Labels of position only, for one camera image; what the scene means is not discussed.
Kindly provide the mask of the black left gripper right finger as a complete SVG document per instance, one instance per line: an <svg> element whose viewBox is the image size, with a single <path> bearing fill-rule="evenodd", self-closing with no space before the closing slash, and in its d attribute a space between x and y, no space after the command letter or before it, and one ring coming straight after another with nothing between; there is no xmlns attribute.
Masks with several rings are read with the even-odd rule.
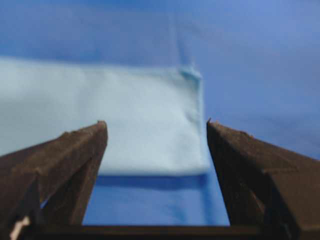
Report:
<svg viewBox="0 0 320 240"><path fill-rule="evenodd" d="M218 122L207 145L232 228L255 240L320 237L320 162Z"/></svg>

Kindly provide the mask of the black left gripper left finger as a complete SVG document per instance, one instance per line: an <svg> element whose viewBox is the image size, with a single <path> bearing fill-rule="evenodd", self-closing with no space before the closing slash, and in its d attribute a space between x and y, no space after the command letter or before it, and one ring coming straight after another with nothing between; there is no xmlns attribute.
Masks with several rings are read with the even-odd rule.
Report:
<svg viewBox="0 0 320 240"><path fill-rule="evenodd" d="M81 225L108 144L104 121L0 158L0 237L32 224Z"/></svg>

